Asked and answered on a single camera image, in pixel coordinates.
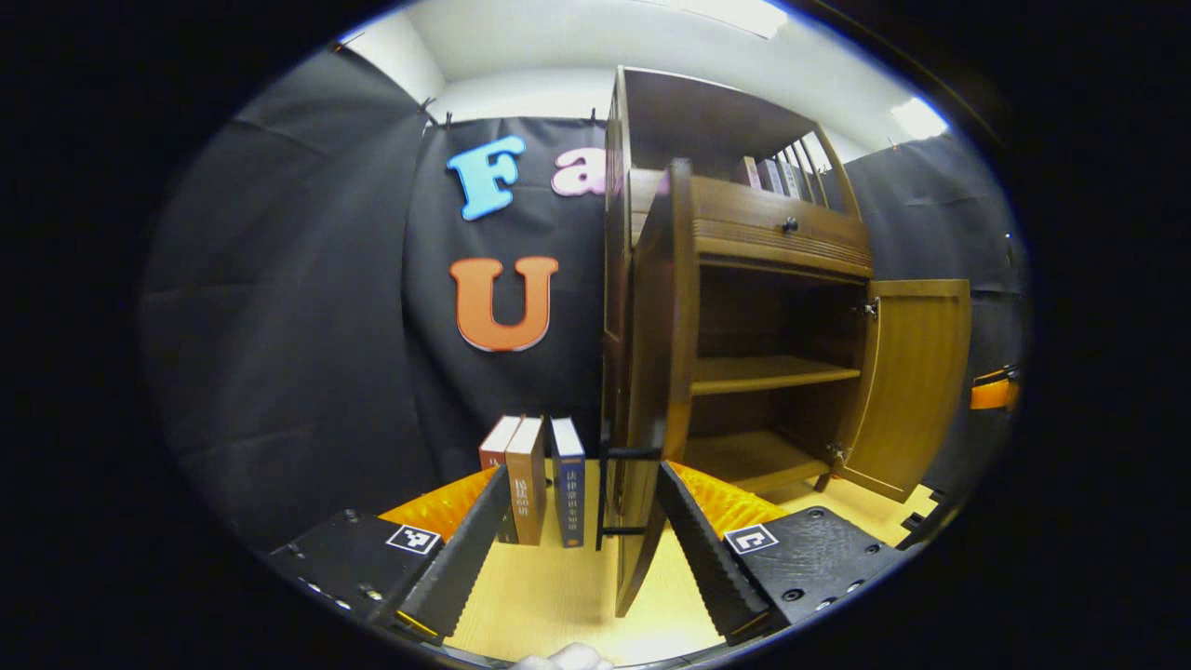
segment hand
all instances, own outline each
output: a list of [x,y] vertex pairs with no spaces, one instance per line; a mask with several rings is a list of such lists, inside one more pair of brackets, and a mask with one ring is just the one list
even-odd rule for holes
[[612,670],[612,662],[582,643],[570,643],[550,658],[526,656],[510,670]]

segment orange letter u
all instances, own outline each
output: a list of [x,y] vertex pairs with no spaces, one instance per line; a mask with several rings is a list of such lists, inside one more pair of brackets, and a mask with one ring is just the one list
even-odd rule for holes
[[529,256],[513,265],[525,277],[525,315],[517,325],[492,317],[492,283],[504,265],[495,258],[463,258],[450,265],[459,284],[455,320],[469,345],[486,352],[519,352],[538,344],[550,326],[550,275],[559,261]]

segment blue letter f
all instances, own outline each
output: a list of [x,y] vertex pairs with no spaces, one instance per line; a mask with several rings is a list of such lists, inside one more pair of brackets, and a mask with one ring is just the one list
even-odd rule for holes
[[[470,151],[463,151],[447,161],[447,167],[459,173],[463,182],[463,220],[475,220],[486,213],[509,206],[513,194],[497,187],[497,177],[506,186],[517,181],[517,163],[509,154],[520,155],[525,140],[516,134],[501,137]],[[495,161],[488,162],[491,156]]]

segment light wooden tabletop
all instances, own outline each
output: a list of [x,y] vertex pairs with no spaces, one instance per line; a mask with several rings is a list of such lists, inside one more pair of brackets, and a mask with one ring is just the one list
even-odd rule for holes
[[[553,464],[547,461],[547,476]],[[673,531],[666,530],[644,584],[624,618],[616,618],[616,538],[596,551],[599,464],[587,462],[585,538],[580,549],[563,549],[547,491],[540,546],[493,543],[475,588],[445,644],[506,660],[549,656],[566,645],[591,645],[617,665],[635,665],[693,653],[724,641],[716,633],[694,577]],[[790,512],[823,506],[890,545],[909,531],[902,521],[934,509],[930,490],[918,487],[898,505],[850,482],[834,480],[823,494],[813,482],[788,487],[773,502]]]

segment wooden cabinet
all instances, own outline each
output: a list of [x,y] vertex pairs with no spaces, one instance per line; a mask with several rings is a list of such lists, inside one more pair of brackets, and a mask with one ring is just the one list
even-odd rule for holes
[[[804,136],[842,201],[731,180]],[[631,457],[611,462],[605,526],[622,534],[624,614],[665,526],[659,459],[756,493],[835,472],[904,501],[961,396],[971,300],[965,280],[872,280],[843,167],[799,114],[618,68],[606,143],[603,408],[610,449]]]

